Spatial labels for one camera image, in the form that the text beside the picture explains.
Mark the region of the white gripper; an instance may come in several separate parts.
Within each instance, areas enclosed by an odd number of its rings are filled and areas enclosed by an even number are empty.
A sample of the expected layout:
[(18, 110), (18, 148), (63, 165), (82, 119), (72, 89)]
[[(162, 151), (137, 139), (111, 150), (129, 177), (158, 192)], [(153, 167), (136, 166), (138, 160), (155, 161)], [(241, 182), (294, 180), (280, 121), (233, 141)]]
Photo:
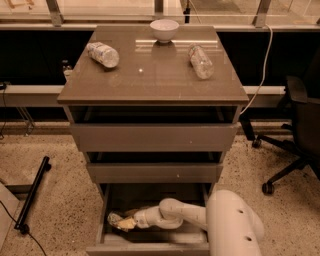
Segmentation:
[(116, 222), (116, 227), (122, 231), (128, 232), (137, 226), (138, 228), (149, 228), (157, 224), (159, 219), (159, 207), (153, 206), (144, 209), (130, 209), (125, 211), (125, 216), (134, 216), (120, 218)]

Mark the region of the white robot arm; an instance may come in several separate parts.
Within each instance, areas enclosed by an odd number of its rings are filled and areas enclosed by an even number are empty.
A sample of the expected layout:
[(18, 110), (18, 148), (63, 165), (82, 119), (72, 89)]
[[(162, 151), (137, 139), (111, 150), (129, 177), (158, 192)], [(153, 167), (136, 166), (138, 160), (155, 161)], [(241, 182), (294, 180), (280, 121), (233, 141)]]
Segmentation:
[(187, 221), (207, 232), (210, 256), (262, 256), (259, 242), (264, 236), (260, 217), (236, 193), (213, 192), (205, 207), (165, 198), (158, 206), (131, 211), (126, 217), (110, 213), (108, 222), (128, 232), (157, 226), (177, 229)]

